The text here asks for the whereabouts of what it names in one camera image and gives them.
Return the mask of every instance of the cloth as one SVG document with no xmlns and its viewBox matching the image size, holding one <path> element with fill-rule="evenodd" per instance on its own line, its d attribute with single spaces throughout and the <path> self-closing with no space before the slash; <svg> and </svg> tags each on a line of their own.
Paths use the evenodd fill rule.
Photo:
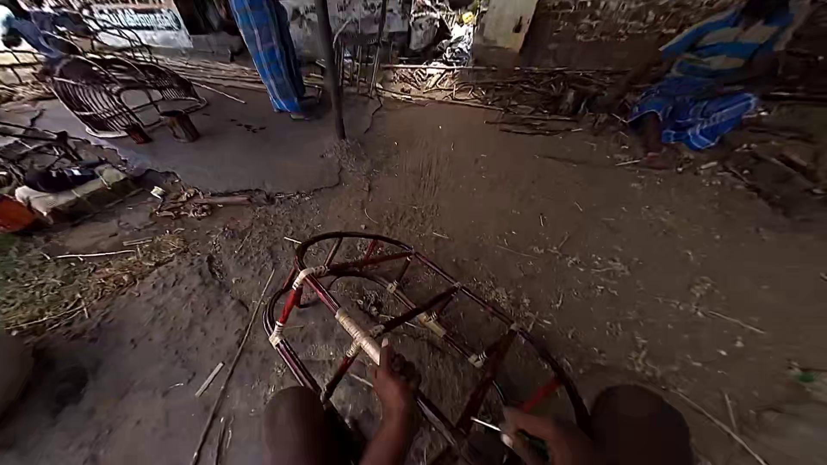
<svg viewBox="0 0 827 465">
<path fill-rule="evenodd" d="M 690 27 L 661 47 L 664 60 L 677 58 L 672 76 L 718 78 L 743 68 L 751 59 L 782 50 L 796 14 L 784 7 L 750 27 L 741 8 L 733 8 Z"/>
<path fill-rule="evenodd" d="M 304 81 L 284 6 L 278 0 L 230 0 L 230 6 L 273 109 L 301 112 Z"/>
<path fill-rule="evenodd" d="M 641 95 L 629 122 L 656 113 L 663 127 L 661 141 L 683 142 L 692 150 L 709 148 L 758 105 L 758 98 L 746 92 L 703 98 L 712 84 L 691 76 L 668 77 Z"/>
<path fill-rule="evenodd" d="M 45 55 L 46 58 L 60 58 L 63 56 L 62 52 L 46 44 L 43 33 L 34 22 L 16 17 L 9 7 L 0 5 L 0 37 L 4 37 L 11 29 L 20 34 L 26 43 Z"/>
</svg>

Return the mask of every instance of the person sitting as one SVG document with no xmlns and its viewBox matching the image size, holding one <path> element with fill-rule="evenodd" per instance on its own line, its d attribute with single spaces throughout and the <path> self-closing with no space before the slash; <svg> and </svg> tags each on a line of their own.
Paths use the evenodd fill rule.
<svg viewBox="0 0 827 465">
<path fill-rule="evenodd" d="M 642 133 L 641 165 L 671 165 L 663 143 L 692 150 L 715 145 L 758 105 L 758 86 L 776 69 L 777 52 L 790 40 L 798 15 L 788 0 L 748 0 L 702 21 L 632 70 L 607 99 L 616 102 L 630 84 L 660 62 L 665 78 L 646 89 L 628 123 Z"/>
</svg>

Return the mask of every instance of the person's arm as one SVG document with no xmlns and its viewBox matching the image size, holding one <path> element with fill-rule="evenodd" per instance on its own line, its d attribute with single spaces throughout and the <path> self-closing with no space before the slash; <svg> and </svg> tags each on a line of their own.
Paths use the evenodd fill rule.
<svg viewBox="0 0 827 465">
<path fill-rule="evenodd" d="M 654 65 L 662 62 L 662 53 L 659 49 L 650 50 L 644 60 L 632 68 L 617 84 L 606 93 L 609 101 L 616 101 L 623 97 L 629 86 L 636 84 Z"/>
<path fill-rule="evenodd" d="M 519 432 L 528 433 L 546 443 L 549 462 L 552 465 L 603 465 L 605 460 L 597 453 L 594 444 L 573 424 L 563 424 L 552 419 L 526 414 L 521 410 L 503 410 L 505 422 L 501 425 L 509 445 L 526 465 L 546 465 L 532 452 L 528 442 Z"/>
<path fill-rule="evenodd" d="M 736 84 L 749 84 L 748 81 L 769 74 L 776 62 L 777 54 L 763 53 L 752 60 L 742 69 L 726 74 L 715 80 L 715 85 L 724 87 Z"/>
<path fill-rule="evenodd" d="M 379 430 L 367 445 L 359 465 L 401 465 L 416 434 L 414 389 L 418 374 L 410 362 L 382 341 L 373 390 L 382 404 Z"/>
</svg>

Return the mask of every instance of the metal pole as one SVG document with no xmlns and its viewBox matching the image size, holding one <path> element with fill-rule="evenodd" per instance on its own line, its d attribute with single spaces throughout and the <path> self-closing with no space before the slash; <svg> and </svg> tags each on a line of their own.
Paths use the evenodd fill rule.
<svg viewBox="0 0 827 465">
<path fill-rule="evenodd" d="M 382 53 L 382 41 L 385 37 L 385 19 L 388 17 L 388 0 L 382 0 L 382 12 L 379 15 L 379 31 L 376 38 L 376 55 L 373 55 L 373 75 L 370 77 L 368 95 L 376 93 L 376 77 L 379 75 L 379 55 Z"/>
<path fill-rule="evenodd" d="M 333 112 L 336 114 L 336 136 L 340 140 L 345 140 L 347 136 L 345 136 L 345 122 L 342 119 L 342 88 L 339 87 L 336 54 L 333 52 L 333 32 L 330 29 L 327 0 L 316 0 L 316 17 L 318 18 L 319 41 L 324 53 L 324 80 L 330 92 Z"/>
</svg>

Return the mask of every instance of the concrete floor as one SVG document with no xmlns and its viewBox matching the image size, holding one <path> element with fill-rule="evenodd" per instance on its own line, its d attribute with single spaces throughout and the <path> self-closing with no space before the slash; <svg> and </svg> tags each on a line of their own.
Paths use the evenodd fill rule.
<svg viewBox="0 0 827 465">
<path fill-rule="evenodd" d="M 225 90 L 246 103 L 200 89 L 209 105 L 190 114 L 201 137 L 189 144 L 173 139 L 163 126 L 152 128 L 149 134 L 153 141 L 144 145 L 129 137 L 92 137 L 58 100 L 39 103 L 45 111 L 36 127 L 67 131 L 117 150 L 137 168 L 173 171 L 184 182 L 214 193 L 248 189 L 309 192 L 339 182 L 339 163 L 330 152 L 337 140 L 332 112 L 315 121 L 294 122 L 286 113 L 273 112 L 266 93 Z M 375 100 L 348 99 L 347 130 L 364 133 L 378 105 Z"/>
</svg>

